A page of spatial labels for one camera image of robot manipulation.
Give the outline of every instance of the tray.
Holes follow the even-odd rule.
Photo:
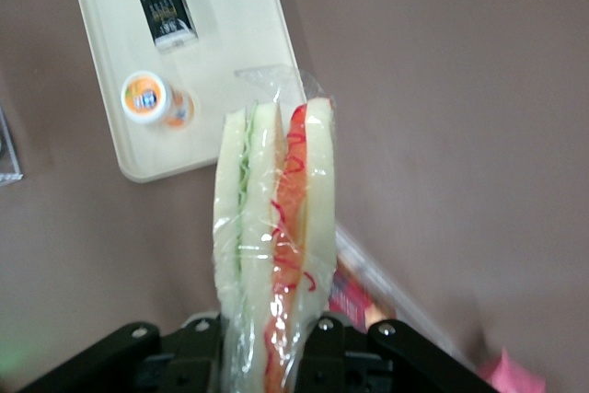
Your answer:
[[[79,3],[119,166],[133,181],[212,164],[224,116],[275,99],[255,80],[259,75],[248,73],[263,77],[264,67],[296,68],[279,0],[186,0],[199,37],[169,52],[155,47],[140,0]],[[187,127],[147,127],[125,117],[121,85],[139,70],[163,76],[194,99],[196,112]],[[305,101],[298,82],[280,101],[285,116]]]

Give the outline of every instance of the tomato slice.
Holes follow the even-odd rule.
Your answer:
[[[276,201],[271,204],[279,214],[274,229],[271,319],[264,330],[268,352],[266,393],[281,393],[289,360],[289,317],[297,286],[303,276],[306,227],[306,105],[296,109],[286,136],[288,152],[284,170],[278,182]],[[315,282],[310,275],[310,287]]]

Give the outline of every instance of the bolt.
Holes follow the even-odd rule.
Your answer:
[[[196,331],[205,331],[208,330],[209,327],[211,327],[211,325],[209,324],[208,321],[206,321],[205,319],[203,319],[202,321],[199,321],[196,326],[194,327],[194,329]]]
[[[397,332],[395,328],[387,322],[378,326],[378,331],[380,331],[385,336],[394,335]]]
[[[133,333],[131,333],[131,336],[133,336],[136,339],[139,339],[139,338],[143,338],[143,336],[145,336],[146,334],[147,334],[147,329],[142,326],[139,329],[133,330]]]
[[[323,331],[327,331],[333,329],[333,322],[329,318],[322,318],[318,323],[318,327]]]

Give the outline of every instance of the wrapped sandwich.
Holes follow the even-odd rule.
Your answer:
[[[215,285],[226,319],[224,391],[286,392],[336,266],[333,109],[227,115],[215,179]]]

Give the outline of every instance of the black metal bracket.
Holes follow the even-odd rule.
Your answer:
[[[220,388],[219,317],[200,316],[160,337],[136,322],[111,333],[19,393],[209,393]],[[407,324],[366,334],[324,315],[312,329],[294,393],[497,393]]]

